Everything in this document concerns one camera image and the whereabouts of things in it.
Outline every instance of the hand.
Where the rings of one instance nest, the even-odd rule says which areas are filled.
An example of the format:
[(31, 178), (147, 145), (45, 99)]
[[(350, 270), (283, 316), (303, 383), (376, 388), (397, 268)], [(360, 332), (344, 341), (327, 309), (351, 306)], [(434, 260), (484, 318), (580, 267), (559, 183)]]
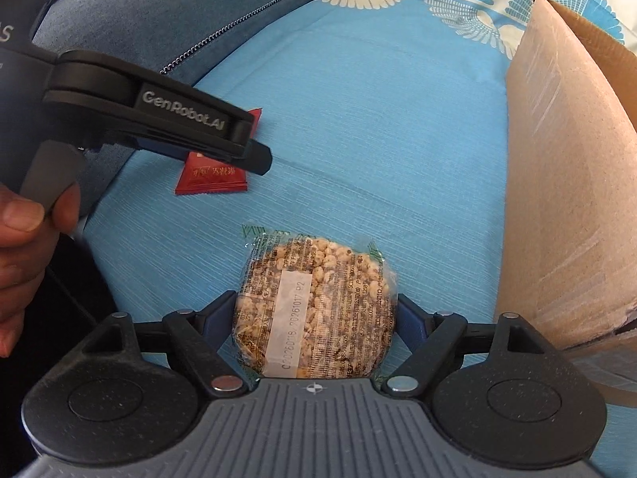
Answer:
[(44, 278), (60, 232), (78, 221), (80, 188), (61, 195), (50, 217), (44, 207), (0, 185), (0, 357), (8, 357), (22, 334), (24, 309)]

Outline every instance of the red snack wrapper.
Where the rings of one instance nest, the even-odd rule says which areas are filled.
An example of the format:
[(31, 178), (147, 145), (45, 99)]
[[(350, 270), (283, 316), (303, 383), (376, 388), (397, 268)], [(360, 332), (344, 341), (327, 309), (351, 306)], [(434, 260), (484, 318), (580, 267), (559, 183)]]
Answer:
[[(262, 109), (251, 110), (254, 124), (250, 136), (254, 136)], [(211, 194), (213, 192), (244, 192), (248, 189), (245, 170), (206, 158), (200, 153), (190, 153), (179, 182), (176, 195)]]

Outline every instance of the zipper teeth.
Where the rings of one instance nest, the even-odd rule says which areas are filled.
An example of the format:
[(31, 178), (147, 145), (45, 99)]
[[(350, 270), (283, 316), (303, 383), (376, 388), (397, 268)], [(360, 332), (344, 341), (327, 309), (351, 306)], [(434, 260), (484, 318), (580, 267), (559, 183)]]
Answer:
[(265, 5), (259, 7), (259, 9), (254, 9), (252, 12), (247, 13), (245, 16), (241, 16), (238, 20), (234, 20), (233, 22), (224, 25), (224, 27), (220, 28), (218, 31), (210, 34), (206, 39), (202, 39), (196, 45), (190, 47), (183, 54), (173, 60), (173, 62), (168, 63), (168, 65), (164, 66), (164, 68), (159, 72), (160, 74), (166, 75), (168, 72), (175, 69), (175, 67), (179, 66), (181, 63), (186, 61), (190, 56), (192, 56), (195, 52), (205, 47), (208, 43), (218, 38), (223, 33), (226, 33), (231, 28), (236, 27), (240, 23), (243, 23), (245, 20), (249, 20), (252, 16), (256, 16), (262, 10), (266, 10), (268, 7), (273, 6), (274, 4), (278, 4), (281, 0), (272, 0), (271, 2), (266, 3)]

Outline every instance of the gray ridged plate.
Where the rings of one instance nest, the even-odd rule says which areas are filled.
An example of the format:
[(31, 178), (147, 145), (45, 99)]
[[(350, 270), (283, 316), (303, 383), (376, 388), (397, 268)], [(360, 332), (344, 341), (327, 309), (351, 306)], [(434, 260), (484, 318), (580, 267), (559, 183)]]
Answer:
[(218, 400), (181, 442), (118, 468), (74, 467), (41, 457), (29, 478), (593, 478), (585, 462), (544, 471), (474, 460), (435, 431), (421, 407), (378, 394), (368, 379), (263, 379)]

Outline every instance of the cardboard box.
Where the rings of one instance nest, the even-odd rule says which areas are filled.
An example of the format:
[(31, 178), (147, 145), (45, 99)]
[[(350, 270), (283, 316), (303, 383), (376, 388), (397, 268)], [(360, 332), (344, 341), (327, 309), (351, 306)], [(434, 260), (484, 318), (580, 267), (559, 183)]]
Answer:
[(608, 402), (637, 407), (637, 57), (536, 0), (506, 86), (496, 317), (523, 315)]

